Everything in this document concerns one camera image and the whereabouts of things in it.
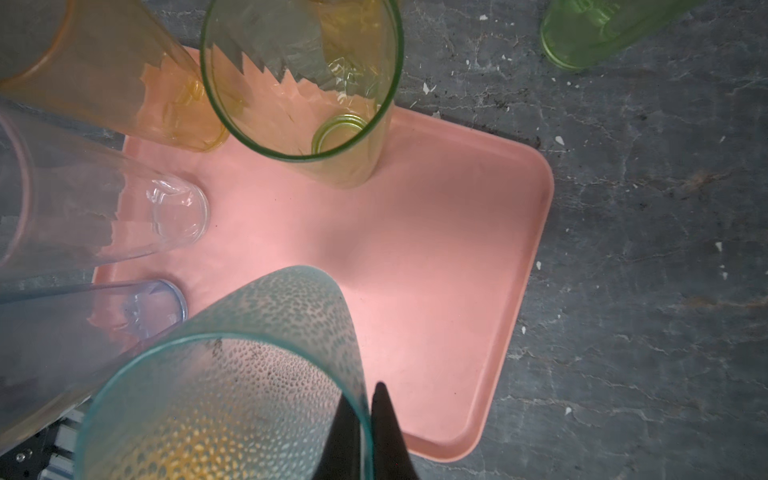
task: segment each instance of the drinking glass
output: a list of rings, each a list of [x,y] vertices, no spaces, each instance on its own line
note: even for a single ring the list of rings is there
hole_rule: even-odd
[[[200,68],[141,0],[4,0],[0,94],[191,151],[228,136]]]
[[[184,297],[163,280],[0,297],[0,455],[186,318]]]
[[[402,43],[396,0],[214,0],[200,65],[238,140],[349,188],[379,160]]]
[[[565,70],[581,70],[632,45],[703,0],[551,0],[541,45]]]
[[[0,110],[0,279],[182,247],[207,222],[208,203],[193,184]]]
[[[312,477],[341,395],[372,434],[354,326],[339,287],[296,266],[231,293],[122,368],[98,393],[74,477]]]

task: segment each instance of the pink tray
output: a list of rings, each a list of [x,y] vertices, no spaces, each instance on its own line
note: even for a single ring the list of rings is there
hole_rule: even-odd
[[[554,190],[536,150],[396,108],[378,170],[354,190],[234,138],[191,154],[127,137],[124,151],[199,185],[211,222],[193,246],[96,281],[171,280],[194,315],[274,270],[317,266],[341,286],[369,392],[387,384],[408,447],[449,462],[477,445]]]

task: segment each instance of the cup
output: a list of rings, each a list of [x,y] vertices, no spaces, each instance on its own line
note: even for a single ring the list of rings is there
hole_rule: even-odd
[[[74,477],[312,478],[341,395],[372,479],[362,363],[339,287],[296,266],[264,276],[174,329],[98,393]]]
[[[0,110],[0,279],[189,245],[203,192],[82,137]]]
[[[184,297],[163,280],[0,297],[0,455],[186,318]]]
[[[0,94],[191,151],[228,136],[199,67],[141,0],[5,1]]]
[[[703,0],[551,0],[541,45],[560,68],[577,71],[632,45]]]
[[[396,0],[214,0],[202,45],[211,104],[238,140],[332,187],[368,180],[402,70]]]

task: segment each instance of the gray marble surface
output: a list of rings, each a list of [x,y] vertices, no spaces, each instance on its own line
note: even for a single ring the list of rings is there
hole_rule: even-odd
[[[195,47],[207,3],[148,2]],[[482,440],[414,458],[422,479],[765,478],[768,4],[711,0],[570,74],[538,46],[547,0],[401,3],[397,103],[530,144],[555,175]]]

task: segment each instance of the transparent cup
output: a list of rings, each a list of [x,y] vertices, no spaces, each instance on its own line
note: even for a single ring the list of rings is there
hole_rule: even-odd
[[[703,0],[551,0],[541,45],[560,68],[591,67]]]
[[[193,184],[0,110],[0,279],[90,268],[197,241]]]
[[[238,140],[332,187],[368,180],[402,70],[396,0],[214,0],[202,45]]]
[[[0,296],[0,455],[186,318],[184,297],[163,280]]]
[[[229,135],[200,68],[141,0],[7,0],[0,94],[191,151]]]
[[[339,399],[372,433],[339,287],[307,266],[264,276],[174,329],[94,398],[74,477],[312,478]]]

